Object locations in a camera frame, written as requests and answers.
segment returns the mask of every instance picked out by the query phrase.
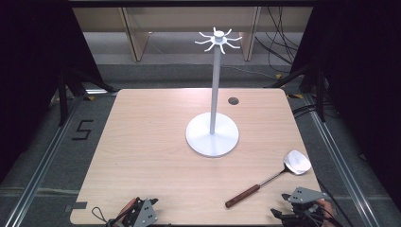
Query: wooden handle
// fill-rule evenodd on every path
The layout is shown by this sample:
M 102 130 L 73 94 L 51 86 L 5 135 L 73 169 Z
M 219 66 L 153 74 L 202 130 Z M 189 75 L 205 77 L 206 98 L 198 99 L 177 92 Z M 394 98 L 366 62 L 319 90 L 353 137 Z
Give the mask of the wooden handle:
M 239 194 L 236 197 L 234 197 L 234 198 L 230 199 L 229 201 L 227 201 L 226 202 L 226 207 L 230 208 L 230 207 L 234 206 L 239 201 L 244 200 L 245 198 L 249 197 L 251 194 L 253 194 L 257 190 L 259 190 L 259 188 L 260 188 L 260 185 L 259 184 L 255 184 L 254 186 L 252 186 L 248 190 L 242 192 L 241 194 Z

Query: wooden table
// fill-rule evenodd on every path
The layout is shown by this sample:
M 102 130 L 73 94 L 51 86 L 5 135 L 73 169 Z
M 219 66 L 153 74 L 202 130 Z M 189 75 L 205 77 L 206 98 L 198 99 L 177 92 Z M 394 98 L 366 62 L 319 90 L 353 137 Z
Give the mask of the wooden table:
M 115 218 L 135 197 L 157 198 L 157 224 L 279 224 L 271 208 L 290 212 L 281 197 L 296 186 L 320 190 L 313 169 L 286 173 L 230 209 L 226 201 L 283 170 L 293 149 L 306 154 L 284 92 L 280 89 L 220 89 L 218 113 L 239 129 L 233 151 L 220 158 L 196 153 L 185 140 L 186 126 L 210 112 L 211 89 L 137 89 L 119 92 L 77 202 L 75 224 L 102 223 L 91 213 L 98 206 Z M 228 102 L 239 99 L 237 105 Z

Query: cable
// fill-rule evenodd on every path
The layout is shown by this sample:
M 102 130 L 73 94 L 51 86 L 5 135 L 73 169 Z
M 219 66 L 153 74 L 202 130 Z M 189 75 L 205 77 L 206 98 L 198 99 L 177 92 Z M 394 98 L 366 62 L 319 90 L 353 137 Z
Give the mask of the cable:
M 266 36 L 267 36 L 272 42 L 274 42 L 275 44 L 280 45 L 280 46 L 283 46 L 283 47 L 286 47 L 284 44 L 280 44 L 280 43 L 277 43 L 276 41 L 274 41 L 274 40 L 271 38 L 271 36 L 268 34 L 268 32 L 265 32 L 265 34 L 266 34 Z M 298 51 L 297 48 L 294 48 L 294 47 L 291 47 L 291 46 L 287 46 L 287 48 L 292 49 L 292 50 L 295 50 L 295 51 Z
M 274 39 L 275 39 L 275 37 L 276 37 L 276 35 L 277 35 L 277 33 L 278 33 L 278 34 L 280 35 L 281 39 L 283 40 L 284 44 L 285 44 L 286 51 L 287 51 L 287 53 L 288 53 L 288 57 L 289 57 L 290 61 L 292 62 L 292 58 L 294 58 L 294 55 L 292 54 L 292 52 L 291 52 L 290 49 L 288 48 L 288 45 L 287 45 L 287 42 L 286 42 L 286 38 L 285 38 L 285 35 L 284 35 L 283 20 L 282 20 L 282 17 L 283 17 L 283 8 L 282 8 L 282 7 L 279 7 L 278 10 L 279 10 L 279 22 L 278 22 L 278 24 L 277 24 L 277 23 L 275 22 L 275 20 L 274 20 L 273 15 L 271 14 L 270 7 L 268 7 L 269 15 L 270 15 L 270 17 L 271 17 L 271 19 L 272 19 L 272 21 L 273 21 L 273 23 L 274 23 L 274 26 L 275 26 L 275 28 L 276 28 L 276 34 L 274 35 Z
M 97 214 L 95 214 L 95 209 L 99 210 L 100 217 L 99 217 Z M 94 207 L 94 208 L 92 209 L 92 214 L 93 214 L 95 217 L 99 218 L 100 220 L 103 220 L 104 222 L 107 222 L 107 220 L 104 218 L 103 213 L 101 212 L 101 210 L 100 210 L 100 208 L 99 208 L 98 206 L 96 206 L 96 207 Z
M 344 215 L 345 219 L 348 221 L 349 225 L 351 227 L 354 227 L 353 223 L 351 222 L 351 220 L 348 218 L 347 215 L 345 215 L 345 212 L 342 210 L 342 208 L 340 207 L 339 203 L 334 199 L 333 195 L 327 190 L 327 188 L 324 186 L 324 184 L 322 183 L 322 181 L 316 177 L 316 179 L 318 180 L 318 183 L 321 185 L 321 187 L 324 189 L 324 191 L 326 191 L 327 195 L 331 198 L 331 200 L 336 204 L 337 208 L 339 208 L 340 212 Z
M 271 48 L 268 48 L 267 46 L 265 46 L 264 44 L 262 44 L 262 42 L 259 41 L 259 39 L 255 36 L 254 37 L 262 46 L 263 48 L 265 48 L 266 50 L 268 50 L 271 54 L 275 55 L 277 58 L 285 61 L 288 64 L 292 64 L 291 61 L 287 60 L 286 58 L 284 58 L 283 56 L 281 56 L 280 54 L 278 54 L 277 52 L 275 52 L 274 50 L 272 50 Z

